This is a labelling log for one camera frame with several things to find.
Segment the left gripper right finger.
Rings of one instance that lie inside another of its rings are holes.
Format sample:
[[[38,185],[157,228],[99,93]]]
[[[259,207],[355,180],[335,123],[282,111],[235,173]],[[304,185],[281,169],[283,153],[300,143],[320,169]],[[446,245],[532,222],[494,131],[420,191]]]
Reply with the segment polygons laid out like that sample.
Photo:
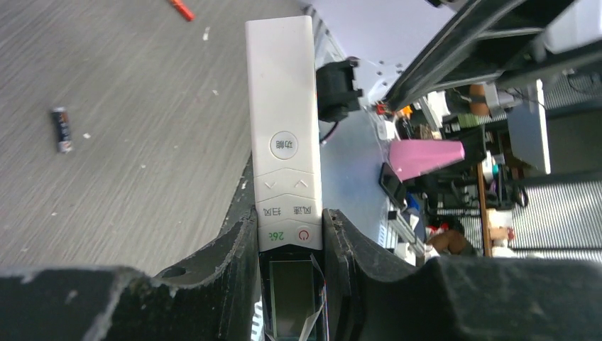
[[[323,212],[332,340],[600,340],[601,265],[466,256],[412,266]]]

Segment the white remote control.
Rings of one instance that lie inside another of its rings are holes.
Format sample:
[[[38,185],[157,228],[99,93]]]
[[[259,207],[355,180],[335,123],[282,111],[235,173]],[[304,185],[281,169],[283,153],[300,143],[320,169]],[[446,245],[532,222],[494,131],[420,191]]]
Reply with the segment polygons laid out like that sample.
[[[266,337],[326,340],[312,19],[248,21],[246,59]]]

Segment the black smartphone on floor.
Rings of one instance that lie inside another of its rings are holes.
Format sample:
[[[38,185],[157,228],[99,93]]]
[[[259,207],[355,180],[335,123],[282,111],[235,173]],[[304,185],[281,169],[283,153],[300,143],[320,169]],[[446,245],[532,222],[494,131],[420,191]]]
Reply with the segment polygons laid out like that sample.
[[[382,163],[378,183],[397,209],[403,211],[407,208],[407,188],[388,163]]]

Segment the black battery near box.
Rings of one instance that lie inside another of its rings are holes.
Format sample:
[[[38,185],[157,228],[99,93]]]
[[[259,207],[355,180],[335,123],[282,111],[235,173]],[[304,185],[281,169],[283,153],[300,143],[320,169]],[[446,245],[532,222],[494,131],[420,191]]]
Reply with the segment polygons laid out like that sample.
[[[50,117],[55,127],[58,152],[71,152],[73,148],[72,135],[66,109],[64,107],[53,108],[50,113]]]

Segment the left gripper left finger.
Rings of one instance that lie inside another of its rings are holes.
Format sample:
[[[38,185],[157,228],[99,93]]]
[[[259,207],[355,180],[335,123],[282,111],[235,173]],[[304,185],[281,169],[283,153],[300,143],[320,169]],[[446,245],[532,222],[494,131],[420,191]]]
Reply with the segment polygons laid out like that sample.
[[[1,270],[2,340],[249,340],[257,215],[149,276],[126,266]]]

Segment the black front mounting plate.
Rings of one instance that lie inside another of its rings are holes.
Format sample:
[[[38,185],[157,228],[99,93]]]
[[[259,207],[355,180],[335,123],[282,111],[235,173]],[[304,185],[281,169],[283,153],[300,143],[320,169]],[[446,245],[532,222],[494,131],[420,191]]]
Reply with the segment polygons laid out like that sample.
[[[223,221],[223,228],[228,228],[245,217],[255,202],[253,186],[253,159],[250,156],[241,174],[236,191],[231,199],[229,209]]]

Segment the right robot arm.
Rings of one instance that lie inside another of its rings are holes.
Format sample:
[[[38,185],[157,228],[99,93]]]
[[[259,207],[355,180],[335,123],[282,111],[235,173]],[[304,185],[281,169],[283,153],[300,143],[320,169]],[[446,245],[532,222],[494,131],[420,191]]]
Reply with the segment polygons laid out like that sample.
[[[307,1],[343,58],[359,61],[356,84],[362,105],[385,96],[429,39],[463,6],[464,1]],[[601,2],[576,1],[544,32],[552,53],[567,52],[601,37]]]

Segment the red battery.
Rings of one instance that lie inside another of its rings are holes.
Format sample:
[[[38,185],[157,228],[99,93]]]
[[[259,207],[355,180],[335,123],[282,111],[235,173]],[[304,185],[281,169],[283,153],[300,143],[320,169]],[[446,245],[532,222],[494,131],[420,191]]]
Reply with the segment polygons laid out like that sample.
[[[186,6],[183,0],[170,0],[170,3],[186,21],[195,19],[195,14]]]

